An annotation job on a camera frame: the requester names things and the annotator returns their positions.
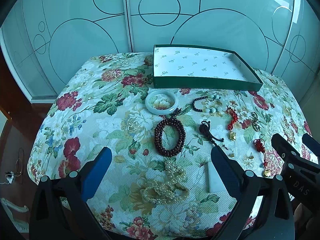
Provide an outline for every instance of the red flower print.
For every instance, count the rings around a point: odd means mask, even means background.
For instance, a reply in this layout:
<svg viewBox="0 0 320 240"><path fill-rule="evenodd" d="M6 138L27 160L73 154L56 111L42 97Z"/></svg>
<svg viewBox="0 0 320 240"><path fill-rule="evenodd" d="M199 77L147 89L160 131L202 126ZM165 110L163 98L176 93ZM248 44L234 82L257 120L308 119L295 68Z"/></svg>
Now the red flower print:
<svg viewBox="0 0 320 240"><path fill-rule="evenodd" d="M295 122L291 119L290 124L292 128L295 130L296 133L298 133L298 126L295 124Z"/></svg>
<svg viewBox="0 0 320 240"><path fill-rule="evenodd" d="M191 88L181 88L180 93L184 96L190 93Z"/></svg>
<svg viewBox="0 0 320 240"><path fill-rule="evenodd" d="M268 110L269 109L269 106L266 104L266 101L264 100L264 98L262 96L257 94L253 98L253 101L258 107L260 107L260 108L262 108L264 110Z"/></svg>
<svg viewBox="0 0 320 240"><path fill-rule="evenodd" d="M121 81L121 84L123 87L129 86L129 85L138 85L139 87L142 87L143 85L146 84L146 79L143 78L142 73L137 74L136 76L134 75L129 75L123 78Z"/></svg>
<svg viewBox="0 0 320 240"><path fill-rule="evenodd" d="M222 227L222 223L216 223L216 224L214 224L214 226L213 226L213 228L209 228L206 232L205 232L205 234L207 235L207 236L214 236L219 230L220 230L220 228Z"/></svg>
<svg viewBox="0 0 320 240"><path fill-rule="evenodd" d="M58 168L60 178L65 178L68 173L79 170L80 166L80 160L76 156L69 156L66 161L60 163Z"/></svg>
<svg viewBox="0 0 320 240"><path fill-rule="evenodd" d="M81 100L82 100L82 98L80 98L79 100L76 101L75 105L72 108L72 111L75 111L78 107L80 107L82 105Z"/></svg>
<svg viewBox="0 0 320 240"><path fill-rule="evenodd" d="M253 95L253 96L257 96L257 92L256 91L248 91L249 94Z"/></svg>
<svg viewBox="0 0 320 240"><path fill-rule="evenodd" d="M76 99L70 93L66 93L57 100L58 110L64 111L71 108L75 103Z"/></svg>
<svg viewBox="0 0 320 240"><path fill-rule="evenodd" d="M240 122L242 129L246 129L251 125L251 119L246 119L243 122Z"/></svg>
<svg viewBox="0 0 320 240"><path fill-rule="evenodd" d="M310 151L302 144L302 158L310 161Z"/></svg>
<svg viewBox="0 0 320 240"><path fill-rule="evenodd" d="M245 229L251 228L253 227L254 221L256 220L256 218L252 218L252 216L250 216L244 226Z"/></svg>
<svg viewBox="0 0 320 240"><path fill-rule="evenodd" d="M222 227L223 222L225 222L228 218L228 216L231 214L231 212L228 212L228 214L221 216L219 219L222 223L218 222L216 224L214 224L213 228L209 228L205 234L207 236L214 236Z"/></svg>
<svg viewBox="0 0 320 240"><path fill-rule="evenodd" d="M143 155L144 155L144 156L148 156L148 154L149 154L149 150L148 150L148 149L144 149Z"/></svg>
<svg viewBox="0 0 320 240"><path fill-rule="evenodd" d="M71 92L71 96L73 96L74 98L78 96L78 91L73 91Z"/></svg>
<svg viewBox="0 0 320 240"><path fill-rule="evenodd" d="M153 240L156 238L151 230L147 227L138 227L137 231L135 232L135 236L139 240Z"/></svg>
<svg viewBox="0 0 320 240"><path fill-rule="evenodd" d="M271 171L271 177L280 174L284 161L275 150L266 151L266 168Z"/></svg>
<svg viewBox="0 0 320 240"><path fill-rule="evenodd" d="M228 212L226 215L223 215L222 217L220 217L219 220L222 222L225 222L230 214L231 212Z"/></svg>
<svg viewBox="0 0 320 240"><path fill-rule="evenodd" d="M106 208L105 212L101 212L101 219L99 220L100 225L105 229L105 230L111 230L112 228L115 228L116 226L114 223L111 222L111 218L113 217L113 208L108 205Z"/></svg>
<svg viewBox="0 0 320 240"><path fill-rule="evenodd" d="M136 149L130 149L129 152L130 152L132 155L134 155L134 154L136 154L137 150L136 150Z"/></svg>
<svg viewBox="0 0 320 240"><path fill-rule="evenodd" d="M101 63L106 63L106 62L109 62L110 60L112 60L115 55L116 54L103 55L103 56L99 57L99 60Z"/></svg>
<svg viewBox="0 0 320 240"><path fill-rule="evenodd" d="M144 59L144 64L147 65L148 67L153 65L153 57L145 57Z"/></svg>
<svg viewBox="0 0 320 240"><path fill-rule="evenodd" d="M133 223L139 227L139 226L141 226L143 224L143 218L142 217L136 217L133 220Z"/></svg>
<svg viewBox="0 0 320 240"><path fill-rule="evenodd" d="M122 75L121 69L110 69L102 73L101 79L105 82L111 82L115 78L119 78Z"/></svg>
<svg viewBox="0 0 320 240"><path fill-rule="evenodd" d="M71 93L65 93L62 97L58 98L56 103L58 106L58 110L64 111L67 108L73 107L72 110L75 111L82 104L82 98L76 100L78 94L78 91L73 91Z"/></svg>
<svg viewBox="0 0 320 240"><path fill-rule="evenodd" d="M307 131L307 133L308 133L309 135L311 135L311 131L310 131L309 125L307 124L306 121L304 121L304 128L305 128L305 130Z"/></svg>
<svg viewBox="0 0 320 240"><path fill-rule="evenodd" d="M70 138L64 144L63 155L68 159L70 156L76 155L80 149L79 138Z"/></svg>

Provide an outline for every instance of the white jade bracelet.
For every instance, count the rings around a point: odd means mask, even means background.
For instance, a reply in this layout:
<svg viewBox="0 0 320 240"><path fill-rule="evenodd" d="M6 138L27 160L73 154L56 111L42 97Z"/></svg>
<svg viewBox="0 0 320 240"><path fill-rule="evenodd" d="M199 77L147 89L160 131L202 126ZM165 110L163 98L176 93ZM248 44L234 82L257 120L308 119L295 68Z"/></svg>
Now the white jade bracelet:
<svg viewBox="0 0 320 240"><path fill-rule="evenodd" d="M155 95L159 95L159 94L165 94L169 97L171 97L173 100L174 100L174 104L173 106L169 107L168 109L164 109L164 110L159 110L159 109L155 109L152 107L152 105L150 104L150 99L152 97L154 97ZM146 97L146 107L147 109L153 113L153 114L156 114L156 115L167 115L167 114L171 114L174 110L177 109L178 107L178 97L172 93L171 91L169 90L166 90L166 89L158 89L158 90L153 90L152 92L150 92L147 97Z"/></svg>
<svg viewBox="0 0 320 240"><path fill-rule="evenodd" d="M213 98L213 100L219 101L222 104L222 106L218 106L217 108L205 108L204 110L198 109L195 107L196 101L206 99L206 98ZM192 107L193 107L193 110L195 110L196 112L206 112L206 113L222 112L222 111L226 111L228 109L226 101L222 97L216 96L216 95L207 95L204 97L196 98L192 102Z"/></svg>

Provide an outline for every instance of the blue gripper pad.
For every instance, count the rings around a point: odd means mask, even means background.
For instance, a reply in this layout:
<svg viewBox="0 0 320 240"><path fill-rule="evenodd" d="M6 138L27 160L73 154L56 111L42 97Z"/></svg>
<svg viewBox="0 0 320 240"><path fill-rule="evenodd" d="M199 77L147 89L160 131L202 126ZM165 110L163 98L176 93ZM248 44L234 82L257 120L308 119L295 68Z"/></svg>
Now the blue gripper pad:
<svg viewBox="0 0 320 240"><path fill-rule="evenodd" d="M82 178L81 198L93 198L112 161L111 150L104 147L93 161L87 162L79 174Z"/></svg>
<svg viewBox="0 0 320 240"><path fill-rule="evenodd" d="M309 150L315 154L315 156L320 157L320 144L310 135L305 133L302 136L302 143L307 146Z"/></svg>
<svg viewBox="0 0 320 240"><path fill-rule="evenodd" d="M229 195L239 201L241 198L242 186L239 175L241 174L241 172L243 172L241 166L236 161L230 160L219 146L215 146L212 148L211 161L216 168Z"/></svg>

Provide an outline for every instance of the pearl necklace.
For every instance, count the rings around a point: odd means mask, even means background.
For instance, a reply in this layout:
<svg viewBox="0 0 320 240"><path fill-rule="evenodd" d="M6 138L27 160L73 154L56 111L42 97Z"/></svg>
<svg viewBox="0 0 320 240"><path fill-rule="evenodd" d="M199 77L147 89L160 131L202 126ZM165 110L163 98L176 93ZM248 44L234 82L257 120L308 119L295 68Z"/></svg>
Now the pearl necklace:
<svg viewBox="0 0 320 240"><path fill-rule="evenodd" d="M188 188L181 185L181 182L185 181L187 178L186 171L170 160L165 161L164 165L169 181L161 182L159 180L152 180L149 187L141 190L142 197L147 202L160 205L174 204L186 200L190 191ZM176 189L182 191L180 196L175 195L174 191ZM148 193L152 193L150 192L151 190L156 193L156 197L153 198L148 196Z"/></svg>
<svg viewBox="0 0 320 240"><path fill-rule="evenodd" d="M213 100L217 100L222 104L222 106L218 106L217 108L205 108L204 110L198 109L195 107L196 101L206 99L206 98L212 98ZM192 102L192 107L193 107L193 110L195 110L196 112L206 112L206 113L222 112L222 111L226 111L228 109L226 101L222 97L218 97L216 95L207 95L204 97L196 98Z"/></svg>

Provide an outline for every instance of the floral tablecloth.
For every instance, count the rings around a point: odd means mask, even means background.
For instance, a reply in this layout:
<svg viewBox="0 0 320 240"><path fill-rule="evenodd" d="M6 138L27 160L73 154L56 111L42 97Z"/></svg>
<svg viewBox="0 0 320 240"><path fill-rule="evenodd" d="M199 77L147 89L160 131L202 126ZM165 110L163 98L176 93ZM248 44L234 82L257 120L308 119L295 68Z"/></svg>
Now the floral tablecloth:
<svg viewBox="0 0 320 240"><path fill-rule="evenodd" d="M301 142L310 130L303 113L286 84L278 77L256 69L264 85L259 92L233 90L170 89L179 99L182 112L177 117L186 130L186 142L174 160L187 171L190 189L182 203L157 205L145 202L140 194L153 179L164 180L164 160L153 144L154 128L162 117L151 114L144 100L152 85L152 54L123 53L93 57L79 69L45 118L30 159L28 174L38 183L44 175L64 178L79 170L107 146L112 150L112 163L95 196L87 204L106 230L136 239L173 239L177 236L204 237L214 235L226 220L236 200L226 191L208 193L206 163L212 144L199 133L203 120L211 121L211 133L225 138L224 149L244 170L262 175L263 155L253 140L263 138L268 168L272 176L281 172L283 161L271 147L271 137L280 133L304 158L317 158ZM198 113L192 110L193 99L216 94L226 99L239 116L234 125L236 140L228 139L226 112ZM154 98L154 107L166 108L170 101ZM210 107L210 99L198 102L198 108ZM258 114L261 130L252 125L251 112ZM174 144L176 134L164 130L164 144ZM66 199L63 204L68 207ZM259 210L255 203L247 227Z"/></svg>

